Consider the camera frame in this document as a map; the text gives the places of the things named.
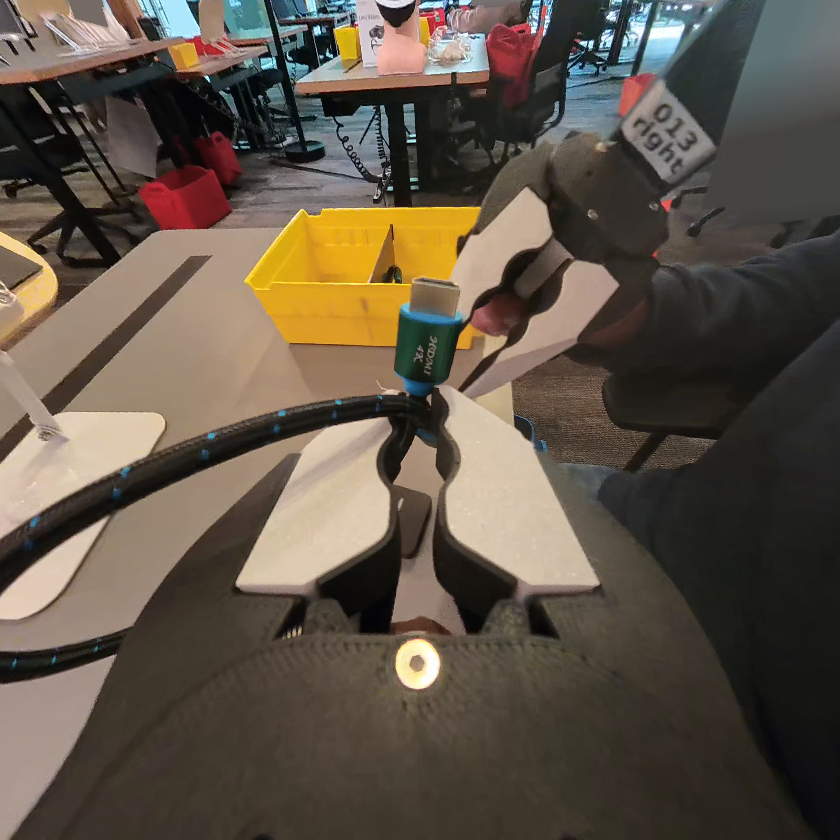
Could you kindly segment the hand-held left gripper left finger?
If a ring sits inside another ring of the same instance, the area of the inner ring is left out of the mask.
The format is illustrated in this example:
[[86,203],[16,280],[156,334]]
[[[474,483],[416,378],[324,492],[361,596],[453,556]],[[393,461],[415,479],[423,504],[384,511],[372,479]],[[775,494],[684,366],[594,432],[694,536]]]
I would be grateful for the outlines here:
[[383,417],[333,426],[301,452],[235,585],[362,613],[396,591],[401,548]]

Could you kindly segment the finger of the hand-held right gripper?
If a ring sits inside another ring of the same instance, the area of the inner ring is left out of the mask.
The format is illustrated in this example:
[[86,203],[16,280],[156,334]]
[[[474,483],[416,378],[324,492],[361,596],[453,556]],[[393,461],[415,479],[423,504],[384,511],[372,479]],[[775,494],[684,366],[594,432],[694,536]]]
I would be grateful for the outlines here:
[[450,277],[459,311],[473,312],[499,291],[529,300],[572,258],[553,235],[546,203],[525,187],[460,251]]
[[617,289],[604,266],[570,262],[558,280],[542,287],[549,302],[520,321],[505,344],[465,379],[460,392],[477,399],[570,349]]

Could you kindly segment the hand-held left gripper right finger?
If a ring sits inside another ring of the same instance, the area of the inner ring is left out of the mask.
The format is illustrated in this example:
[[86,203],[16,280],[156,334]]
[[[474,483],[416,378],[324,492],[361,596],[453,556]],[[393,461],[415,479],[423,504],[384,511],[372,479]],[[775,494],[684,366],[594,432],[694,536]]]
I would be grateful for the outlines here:
[[532,441],[449,385],[432,395],[437,581],[468,617],[601,585]]

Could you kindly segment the black hdmi adapter box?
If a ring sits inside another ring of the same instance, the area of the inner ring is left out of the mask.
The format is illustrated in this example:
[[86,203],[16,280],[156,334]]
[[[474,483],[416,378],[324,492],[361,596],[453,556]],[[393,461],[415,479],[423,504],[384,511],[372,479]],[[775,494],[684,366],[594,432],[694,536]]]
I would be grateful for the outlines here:
[[432,515],[432,498],[422,491],[394,486],[403,560],[417,556]]

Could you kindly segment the yellow plastic bin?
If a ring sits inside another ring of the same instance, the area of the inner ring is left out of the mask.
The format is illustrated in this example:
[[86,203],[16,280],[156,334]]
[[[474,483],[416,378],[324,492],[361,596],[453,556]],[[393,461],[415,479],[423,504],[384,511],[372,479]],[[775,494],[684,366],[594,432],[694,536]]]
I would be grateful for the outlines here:
[[417,278],[448,280],[477,206],[299,211],[246,278],[288,343],[394,347]]

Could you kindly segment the person's right forearm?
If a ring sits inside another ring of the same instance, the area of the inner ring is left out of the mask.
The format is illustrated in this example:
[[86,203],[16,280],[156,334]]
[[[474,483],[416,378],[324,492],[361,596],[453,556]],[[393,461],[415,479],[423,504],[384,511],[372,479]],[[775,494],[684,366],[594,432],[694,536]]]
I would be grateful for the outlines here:
[[568,351],[615,375],[838,372],[839,234],[738,266],[667,266],[624,320]]

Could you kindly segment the person's right hand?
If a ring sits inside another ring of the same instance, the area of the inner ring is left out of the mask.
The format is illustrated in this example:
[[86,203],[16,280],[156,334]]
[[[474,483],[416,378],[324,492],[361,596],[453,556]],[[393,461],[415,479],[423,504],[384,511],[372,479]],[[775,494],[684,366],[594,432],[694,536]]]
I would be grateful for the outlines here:
[[491,337],[508,336],[528,314],[527,302],[514,292],[500,291],[477,308],[470,324]]

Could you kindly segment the black mesh office chair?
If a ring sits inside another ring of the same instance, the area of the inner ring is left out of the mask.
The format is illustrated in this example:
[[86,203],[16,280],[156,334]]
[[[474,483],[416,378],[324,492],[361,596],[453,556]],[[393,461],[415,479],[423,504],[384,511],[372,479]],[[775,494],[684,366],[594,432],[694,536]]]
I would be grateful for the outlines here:
[[480,119],[482,147],[536,142],[564,116],[569,62],[584,36],[597,33],[603,2],[553,2],[548,23],[496,25],[487,37],[490,86]]

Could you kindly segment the wooden top office desk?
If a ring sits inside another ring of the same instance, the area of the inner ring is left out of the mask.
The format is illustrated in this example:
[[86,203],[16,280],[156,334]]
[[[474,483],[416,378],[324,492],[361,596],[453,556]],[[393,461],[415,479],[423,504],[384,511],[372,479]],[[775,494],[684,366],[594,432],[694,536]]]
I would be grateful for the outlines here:
[[[487,39],[483,35],[469,35],[467,44],[467,59],[450,66],[428,61],[422,74],[379,76],[374,68],[362,64],[345,66],[341,58],[336,58],[297,83],[297,93],[321,99],[327,117],[350,116],[354,108],[362,106],[383,107],[396,207],[411,207],[414,192],[432,189],[433,102],[447,103],[456,94],[487,87],[490,79]],[[414,110],[416,177],[412,177],[408,157],[406,106]]]

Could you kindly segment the mannequin head white helmet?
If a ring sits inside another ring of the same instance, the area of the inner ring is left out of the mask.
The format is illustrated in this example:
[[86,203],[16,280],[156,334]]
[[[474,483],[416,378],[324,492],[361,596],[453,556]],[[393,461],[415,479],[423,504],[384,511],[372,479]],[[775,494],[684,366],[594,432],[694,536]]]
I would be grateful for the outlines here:
[[355,13],[364,68],[379,76],[424,73],[418,1],[356,1]]

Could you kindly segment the person's black top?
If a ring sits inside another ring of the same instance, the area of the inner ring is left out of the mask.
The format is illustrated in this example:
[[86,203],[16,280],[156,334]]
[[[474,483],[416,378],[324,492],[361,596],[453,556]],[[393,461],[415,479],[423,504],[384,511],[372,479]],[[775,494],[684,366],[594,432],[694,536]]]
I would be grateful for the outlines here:
[[616,472],[598,495],[685,597],[823,838],[839,832],[838,373],[835,324],[695,463]]

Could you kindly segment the red bag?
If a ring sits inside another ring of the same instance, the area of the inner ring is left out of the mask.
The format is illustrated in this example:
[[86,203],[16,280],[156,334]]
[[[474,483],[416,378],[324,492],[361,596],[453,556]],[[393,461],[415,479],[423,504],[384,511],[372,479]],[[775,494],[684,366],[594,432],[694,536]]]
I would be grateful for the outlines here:
[[193,145],[204,167],[216,174],[222,186],[237,184],[243,170],[235,148],[225,134],[215,131],[194,139]]

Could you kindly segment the red storage bin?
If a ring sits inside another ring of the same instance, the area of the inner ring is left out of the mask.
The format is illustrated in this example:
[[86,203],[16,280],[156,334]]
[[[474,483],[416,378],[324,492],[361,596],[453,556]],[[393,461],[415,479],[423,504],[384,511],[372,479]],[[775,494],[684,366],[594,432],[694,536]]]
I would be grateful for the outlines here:
[[216,173],[196,165],[168,171],[138,195],[160,230],[207,229],[232,213]]

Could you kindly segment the long wooden work desk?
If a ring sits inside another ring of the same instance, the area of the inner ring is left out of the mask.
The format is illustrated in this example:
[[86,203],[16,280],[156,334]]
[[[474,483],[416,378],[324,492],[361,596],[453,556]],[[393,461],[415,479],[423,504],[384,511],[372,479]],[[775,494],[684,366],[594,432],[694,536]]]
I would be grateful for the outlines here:
[[106,47],[69,56],[48,56],[35,52],[18,58],[2,70],[2,141],[19,153],[25,175],[33,175],[62,207],[76,228],[98,253],[97,259],[83,261],[84,267],[110,268],[121,256],[94,217],[68,186],[58,164],[36,142],[35,129],[25,126],[14,108],[17,98],[30,88],[56,81],[72,104],[105,98],[123,91],[140,94],[158,120],[158,134],[176,166],[201,163],[201,157],[189,134],[186,122],[170,93],[161,88],[164,79],[179,77],[171,50],[186,43],[184,38],[131,40],[127,44]]

